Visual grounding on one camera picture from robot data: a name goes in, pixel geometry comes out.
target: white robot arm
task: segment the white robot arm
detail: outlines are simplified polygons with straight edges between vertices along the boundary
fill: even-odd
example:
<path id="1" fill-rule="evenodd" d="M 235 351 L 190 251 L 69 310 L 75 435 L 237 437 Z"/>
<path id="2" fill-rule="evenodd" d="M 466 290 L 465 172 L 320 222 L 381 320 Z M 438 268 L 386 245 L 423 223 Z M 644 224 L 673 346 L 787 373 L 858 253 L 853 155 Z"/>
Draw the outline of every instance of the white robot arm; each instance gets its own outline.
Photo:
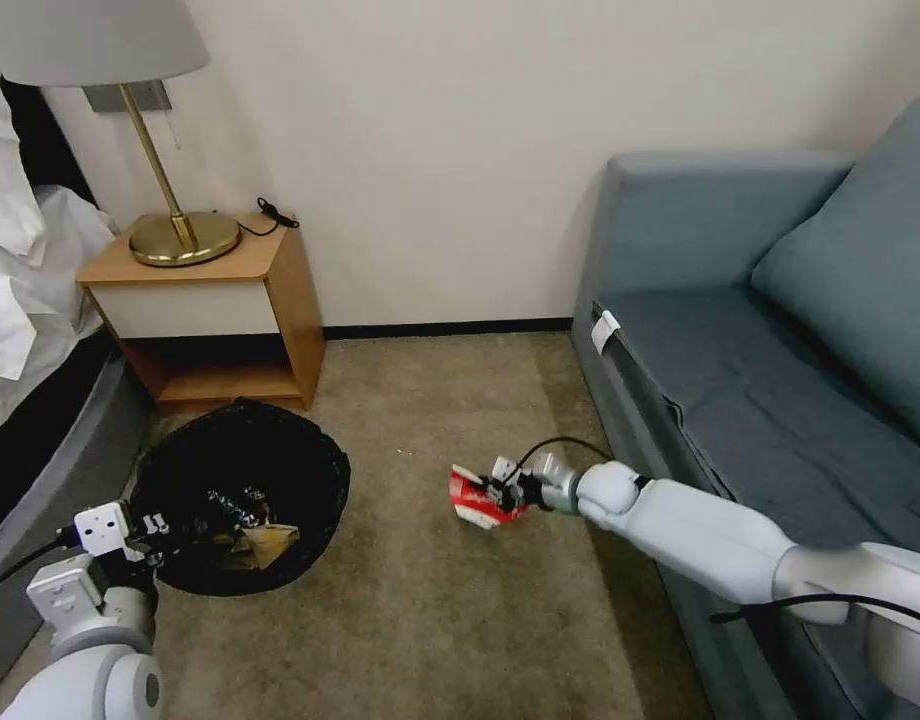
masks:
<path id="1" fill-rule="evenodd" d="M 498 460 L 494 477 L 506 479 L 511 465 Z M 615 461 L 580 474 L 545 455 L 532 478 L 540 481 L 538 504 L 583 515 L 739 605 L 837 594 L 843 599 L 790 611 L 807 622 L 839 625 L 852 596 L 871 613 L 867 655 L 874 673 L 920 706 L 919 553 L 875 543 L 810 550 L 755 510 L 672 480 L 641 477 Z"/>
<path id="2" fill-rule="evenodd" d="M 159 515 L 144 521 L 144 540 L 169 530 Z M 151 654 L 155 553 L 133 541 L 123 503 L 79 513 L 68 531 L 86 552 L 40 568 L 27 586 L 53 629 L 50 664 L 1 720 L 156 720 L 163 678 Z"/>

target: sofa armrest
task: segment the sofa armrest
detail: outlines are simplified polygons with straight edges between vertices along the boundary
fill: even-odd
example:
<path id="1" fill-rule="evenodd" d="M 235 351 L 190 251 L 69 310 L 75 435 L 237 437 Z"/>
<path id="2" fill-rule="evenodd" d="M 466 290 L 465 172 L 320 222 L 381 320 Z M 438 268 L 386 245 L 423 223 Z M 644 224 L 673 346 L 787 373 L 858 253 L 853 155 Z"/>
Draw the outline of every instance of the sofa armrest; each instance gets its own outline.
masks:
<path id="1" fill-rule="evenodd" d="M 852 162 L 792 150 L 613 158 L 577 317 L 589 317 L 606 292 L 744 282 L 777 239 L 820 208 Z"/>

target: white wall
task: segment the white wall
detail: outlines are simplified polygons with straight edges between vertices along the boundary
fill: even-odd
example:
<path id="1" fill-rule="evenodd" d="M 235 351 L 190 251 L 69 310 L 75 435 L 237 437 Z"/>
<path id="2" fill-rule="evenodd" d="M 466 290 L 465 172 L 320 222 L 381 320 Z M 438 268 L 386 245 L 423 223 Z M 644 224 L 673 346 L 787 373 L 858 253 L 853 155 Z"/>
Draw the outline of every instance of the white wall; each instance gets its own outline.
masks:
<path id="1" fill-rule="evenodd" d="M 298 212 L 330 325 L 569 315 L 609 155 L 861 148 L 920 93 L 920 0 L 189 4 L 181 201 Z M 160 210 L 128 121 L 48 96 L 103 207 Z"/>

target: lamp base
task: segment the lamp base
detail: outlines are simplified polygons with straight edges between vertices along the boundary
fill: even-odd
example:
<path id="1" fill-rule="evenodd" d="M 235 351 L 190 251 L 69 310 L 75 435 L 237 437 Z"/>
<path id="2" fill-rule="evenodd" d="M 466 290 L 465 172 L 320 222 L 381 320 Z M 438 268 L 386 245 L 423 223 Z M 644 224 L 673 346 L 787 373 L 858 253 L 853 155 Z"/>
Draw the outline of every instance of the lamp base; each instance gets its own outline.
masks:
<path id="1" fill-rule="evenodd" d="M 240 242 L 237 221 L 220 213 L 188 213 L 196 237 L 196 248 L 187 249 L 169 217 L 157 217 L 138 227 L 130 236 L 130 252 L 144 265 L 181 267 L 220 257 Z"/>

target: gray cushion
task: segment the gray cushion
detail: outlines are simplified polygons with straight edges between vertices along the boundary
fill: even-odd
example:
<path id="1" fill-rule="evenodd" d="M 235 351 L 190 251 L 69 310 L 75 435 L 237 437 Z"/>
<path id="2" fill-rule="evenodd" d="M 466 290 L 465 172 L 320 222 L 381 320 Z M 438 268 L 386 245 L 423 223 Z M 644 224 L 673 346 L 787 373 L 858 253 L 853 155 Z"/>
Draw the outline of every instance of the gray cushion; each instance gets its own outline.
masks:
<path id="1" fill-rule="evenodd" d="M 621 368 L 633 358 L 720 494 L 804 545 L 879 541 L 920 552 L 920 445 L 788 316 L 742 287 L 600 302 L 622 325 L 608 358 Z M 636 384 L 629 372 L 624 379 Z M 819 698 L 829 690 L 817 654 L 865 717 L 920 718 L 873 678 L 861 628 L 780 619 L 791 671 Z M 823 717 L 850 716 L 829 702 Z"/>
<path id="2" fill-rule="evenodd" d="M 920 435 L 920 99 L 752 282 Z"/>

